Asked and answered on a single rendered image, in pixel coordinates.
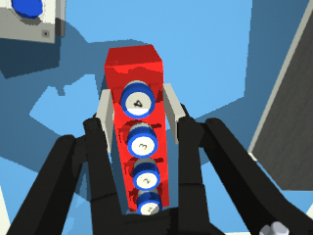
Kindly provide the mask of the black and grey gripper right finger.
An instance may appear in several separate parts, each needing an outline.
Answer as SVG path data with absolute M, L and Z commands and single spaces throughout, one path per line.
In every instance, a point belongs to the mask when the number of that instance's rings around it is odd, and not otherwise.
M 162 92 L 178 144 L 178 235 L 212 235 L 199 147 L 251 235 L 313 235 L 313 219 L 284 197 L 221 119 L 196 122 L 170 83 Z

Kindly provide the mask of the blue screw cap with number 1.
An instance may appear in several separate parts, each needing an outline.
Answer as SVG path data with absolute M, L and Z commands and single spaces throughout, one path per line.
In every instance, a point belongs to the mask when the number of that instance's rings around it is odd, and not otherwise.
M 147 192 L 137 199 L 137 213 L 153 214 L 162 211 L 160 195 L 154 192 Z

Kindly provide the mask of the white button panel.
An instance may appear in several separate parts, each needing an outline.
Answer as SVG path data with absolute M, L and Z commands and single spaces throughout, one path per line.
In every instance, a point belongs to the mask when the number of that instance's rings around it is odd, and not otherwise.
M 0 0 L 0 38 L 55 43 L 65 37 L 67 0 Z

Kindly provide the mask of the blue flat mat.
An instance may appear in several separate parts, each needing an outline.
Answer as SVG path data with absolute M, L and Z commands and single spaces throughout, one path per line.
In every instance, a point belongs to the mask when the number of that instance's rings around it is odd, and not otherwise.
M 55 43 L 0 38 L 0 187 L 10 225 L 56 140 L 85 135 L 110 48 L 152 45 L 196 122 L 248 151 L 310 0 L 67 0 Z M 203 148 L 210 222 L 249 232 Z

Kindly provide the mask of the blue screw cap with number 3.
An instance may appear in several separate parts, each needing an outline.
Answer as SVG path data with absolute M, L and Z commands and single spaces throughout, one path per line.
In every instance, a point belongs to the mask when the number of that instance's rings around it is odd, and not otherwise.
M 148 158 L 157 151 L 157 148 L 157 135 L 151 128 L 139 126 L 129 132 L 127 149 L 133 157 Z

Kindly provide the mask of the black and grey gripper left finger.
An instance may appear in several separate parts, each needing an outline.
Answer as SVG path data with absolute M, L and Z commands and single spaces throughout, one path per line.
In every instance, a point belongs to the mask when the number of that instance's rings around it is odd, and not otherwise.
M 85 135 L 67 134 L 56 140 L 6 235 L 62 235 L 85 162 L 93 235 L 127 235 L 108 154 L 113 120 L 111 90 L 105 89 L 97 113 L 82 123 Z

